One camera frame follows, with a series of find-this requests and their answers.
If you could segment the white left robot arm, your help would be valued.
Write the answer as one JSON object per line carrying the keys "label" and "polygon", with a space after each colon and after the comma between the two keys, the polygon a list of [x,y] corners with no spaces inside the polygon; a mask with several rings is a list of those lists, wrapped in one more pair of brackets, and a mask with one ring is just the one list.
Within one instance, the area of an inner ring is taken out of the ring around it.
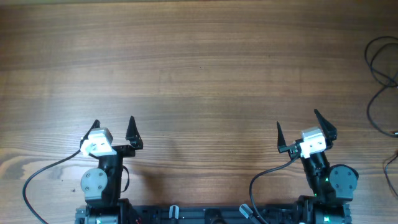
{"label": "white left robot arm", "polygon": [[129,119],[125,145],[113,146],[113,136],[108,128],[102,128],[96,120],[80,141],[80,151],[98,160],[97,168],[86,171],[80,182],[85,195],[86,207],[76,209],[76,224],[138,224],[142,218],[130,201],[121,198],[129,187],[122,186],[125,157],[134,157],[143,148],[133,116]]}

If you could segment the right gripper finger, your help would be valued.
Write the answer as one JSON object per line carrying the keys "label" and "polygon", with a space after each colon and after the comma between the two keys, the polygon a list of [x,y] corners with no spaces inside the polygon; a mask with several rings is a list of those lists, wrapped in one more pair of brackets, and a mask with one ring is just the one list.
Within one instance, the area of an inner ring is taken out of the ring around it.
{"label": "right gripper finger", "polygon": [[325,119],[317,109],[314,109],[314,113],[318,119],[318,122],[321,126],[321,129],[325,137],[330,141],[335,141],[337,139],[337,134],[338,134],[335,126],[332,125],[327,119]]}
{"label": "right gripper finger", "polygon": [[280,126],[280,123],[277,122],[277,148],[283,148],[286,146],[285,138],[282,132],[282,128]]}

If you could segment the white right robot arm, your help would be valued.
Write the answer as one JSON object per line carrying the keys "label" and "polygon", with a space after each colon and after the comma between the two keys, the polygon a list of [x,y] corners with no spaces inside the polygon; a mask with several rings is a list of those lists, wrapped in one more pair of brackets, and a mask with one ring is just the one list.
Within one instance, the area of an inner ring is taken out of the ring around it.
{"label": "white right robot arm", "polygon": [[353,200],[359,174],[350,166],[331,166],[325,151],[333,147],[337,129],[315,109],[319,122],[302,131],[302,137],[287,145],[282,128],[277,124],[277,148],[288,153],[291,159],[301,160],[313,195],[301,195],[293,204],[278,205],[267,213],[274,223],[350,224],[349,203]]}

